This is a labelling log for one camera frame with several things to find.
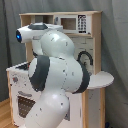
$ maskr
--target floor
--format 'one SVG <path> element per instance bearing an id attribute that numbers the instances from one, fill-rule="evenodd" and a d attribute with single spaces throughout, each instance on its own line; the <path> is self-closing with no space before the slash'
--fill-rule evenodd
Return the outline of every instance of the floor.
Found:
<path id="1" fill-rule="evenodd" d="M 0 103 L 0 128 L 18 128 L 12 125 L 9 99 Z"/>

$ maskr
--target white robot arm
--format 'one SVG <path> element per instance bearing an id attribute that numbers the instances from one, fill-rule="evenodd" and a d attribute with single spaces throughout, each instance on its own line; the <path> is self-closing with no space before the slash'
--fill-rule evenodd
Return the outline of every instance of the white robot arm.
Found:
<path id="1" fill-rule="evenodd" d="M 20 43 L 32 42 L 34 56 L 43 55 L 40 39 L 46 32 L 54 29 L 63 31 L 60 25 L 34 23 L 17 29 L 16 38 Z"/>
<path id="2" fill-rule="evenodd" d="M 20 128 L 56 128 L 69 110 L 65 92 L 82 93 L 90 80 L 86 68 L 74 59 L 74 44 L 68 36 L 50 30 L 40 44 L 43 55 L 32 60 L 29 78 L 42 95 Z"/>

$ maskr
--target cabinet door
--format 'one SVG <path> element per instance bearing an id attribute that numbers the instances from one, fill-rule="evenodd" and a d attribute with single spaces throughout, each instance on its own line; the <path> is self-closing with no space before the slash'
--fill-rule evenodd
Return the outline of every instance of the cabinet door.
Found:
<path id="1" fill-rule="evenodd" d="M 66 93 L 70 100 L 70 109 L 57 128 L 82 128 L 81 94 Z"/>

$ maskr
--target wooden panel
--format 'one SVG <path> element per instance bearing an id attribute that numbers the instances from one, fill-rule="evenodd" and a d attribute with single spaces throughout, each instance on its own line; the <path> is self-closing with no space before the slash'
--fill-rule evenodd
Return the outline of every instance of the wooden panel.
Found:
<path id="1" fill-rule="evenodd" d="M 35 16 L 31 16 L 31 23 L 35 23 Z"/>
<path id="2" fill-rule="evenodd" d="M 82 93 L 82 113 L 83 113 L 83 128 L 89 128 L 88 125 L 88 90 Z"/>
<path id="3" fill-rule="evenodd" d="M 12 124 L 14 124 L 14 120 L 13 120 L 13 108 L 12 108 L 12 96 L 11 96 L 11 85 L 10 85 L 9 71 L 7 71 L 7 77 L 8 77 L 8 89 L 9 89 L 9 98 L 10 98 L 10 107 L 11 107 L 11 119 L 12 119 Z"/>
<path id="4" fill-rule="evenodd" d="M 22 15 L 21 18 L 21 27 L 29 25 L 31 23 L 31 16 Z M 32 43 L 26 43 L 26 60 L 31 62 L 33 59 Z"/>
<path id="5" fill-rule="evenodd" d="M 0 128 L 17 128 L 12 124 L 9 99 L 0 103 Z"/>
<path id="6" fill-rule="evenodd" d="M 92 15 L 92 37 L 94 38 L 94 74 L 101 71 L 101 14 Z"/>
<path id="7" fill-rule="evenodd" d="M 100 128 L 100 89 L 88 92 L 89 128 Z"/>
<path id="8" fill-rule="evenodd" d="M 55 24 L 55 15 L 53 15 L 53 24 Z"/>
<path id="9" fill-rule="evenodd" d="M 0 103 L 0 107 L 4 106 L 5 104 L 7 104 L 7 103 L 9 103 L 9 102 L 10 102 L 9 99 L 2 101 L 2 102 Z"/>
<path id="10" fill-rule="evenodd" d="M 105 88 L 100 89 L 100 128 L 105 128 Z"/>
<path id="11" fill-rule="evenodd" d="M 72 14 L 95 14 L 101 13 L 101 11 L 82 11 L 82 12 L 52 12 L 52 13 L 25 13 L 20 15 L 72 15 Z"/>

